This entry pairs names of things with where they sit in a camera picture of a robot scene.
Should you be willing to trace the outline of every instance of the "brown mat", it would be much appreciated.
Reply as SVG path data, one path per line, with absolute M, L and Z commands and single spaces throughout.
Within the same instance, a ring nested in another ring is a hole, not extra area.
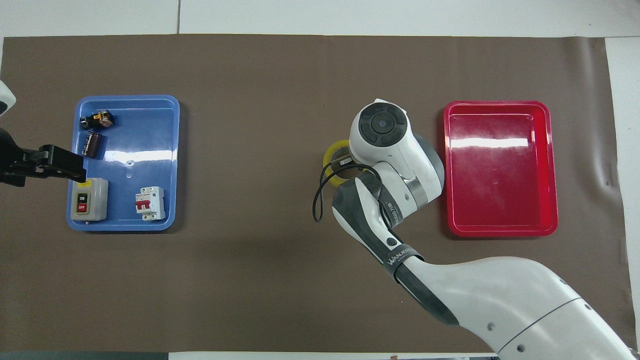
M 312 220 L 324 150 L 376 97 L 439 144 L 453 100 L 544 102 L 552 236 L 453 241 L 444 197 L 397 232 L 434 263 L 540 261 L 635 347 L 603 39 L 7 38 L 2 75 L 18 103 L 0 125 L 23 147 L 68 147 L 87 95 L 182 105 L 178 214 L 165 233 L 80 233 L 65 221 L 65 180 L 0 184 L 3 350 L 489 351 L 427 314 L 330 212 Z

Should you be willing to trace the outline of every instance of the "white tabletop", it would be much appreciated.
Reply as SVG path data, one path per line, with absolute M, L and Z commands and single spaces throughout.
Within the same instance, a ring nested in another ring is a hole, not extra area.
M 640 192 L 634 186 L 640 183 L 640 144 L 636 140 L 640 138 L 640 122 L 636 121 L 640 120 L 638 0 L 0 0 L 0 45 L 3 37 L 175 33 L 607 38 L 628 262 L 634 309 L 640 314 Z M 639 323 L 636 317 L 638 334 Z M 230 355 L 199 352 L 171 356 L 228 359 Z M 281 358 L 272 353 L 261 356 Z M 305 359 L 388 356 L 295 355 Z

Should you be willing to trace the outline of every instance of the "gray strap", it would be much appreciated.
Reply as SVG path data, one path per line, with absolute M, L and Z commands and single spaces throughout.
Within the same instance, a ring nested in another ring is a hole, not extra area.
M 396 269 L 400 266 L 400 264 L 410 256 L 417 256 L 422 259 L 422 256 L 419 252 L 414 250 L 407 244 L 400 244 L 393 248 L 393 250 L 387 253 L 385 259 L 383 259 L 382 265 L 385 267 L 385 270 L 391 277 L 396 279 Z

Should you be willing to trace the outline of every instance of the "plastic tray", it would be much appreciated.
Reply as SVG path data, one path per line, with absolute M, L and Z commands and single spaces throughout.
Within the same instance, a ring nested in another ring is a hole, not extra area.
M 557 227 L 549 110 L 455 101 L 444 111 L 449 227 L 459 236 L 544 236 Z
M 91 96 L 76 107 L 72 149 L 82 152 L 87 130 L 80 118 L 109 110 L 114 125 L 94 130 L 102 135 L 95 159 L 84 158 L 87 177 L 109 181 L 107 218 L 98 222 L 74 221 L 70 218 L 69 182 L 67 222 L 80 231 L 160 231 L 175 219 L 178 171 L 178 130 L 180 104 L 170 95 Z M 140 188 L 160 186 L 164 189 L 163 220 L 143 221 L 136 213 L 135 197 Z

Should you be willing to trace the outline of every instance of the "white circuit breaker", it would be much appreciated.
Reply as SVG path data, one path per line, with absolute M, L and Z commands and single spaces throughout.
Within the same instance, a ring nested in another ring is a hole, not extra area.
M 144 221 L 164 219 L 164 190 L 159 186 L 140 189 L 136 194 L 136 212 Z
M 100 177 L 88 177 L 84 183 L 74 183 L 71 193 L 71 219 L 106 219 L 108 193 L 109 181 Z

